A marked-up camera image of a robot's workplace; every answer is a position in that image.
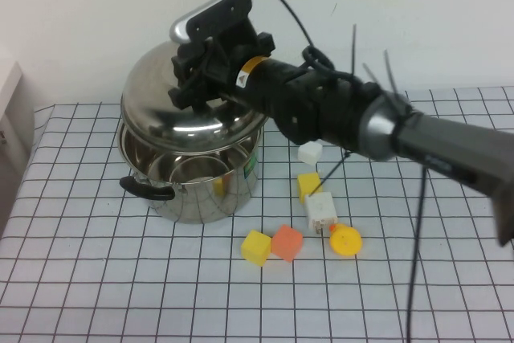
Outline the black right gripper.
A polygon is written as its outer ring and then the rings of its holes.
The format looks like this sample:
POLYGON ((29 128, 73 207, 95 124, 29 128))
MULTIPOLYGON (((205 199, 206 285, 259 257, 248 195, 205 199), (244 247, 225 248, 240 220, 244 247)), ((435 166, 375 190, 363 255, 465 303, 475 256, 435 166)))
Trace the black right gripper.
POLYGON ((210 20, 202 41, 180 43, 172 57, 177 78, 189 78, 168 91, 180 111, 213 112, 212 100, 273 100, 277 94, 274 40, 258 33, 247 17, 210 20))

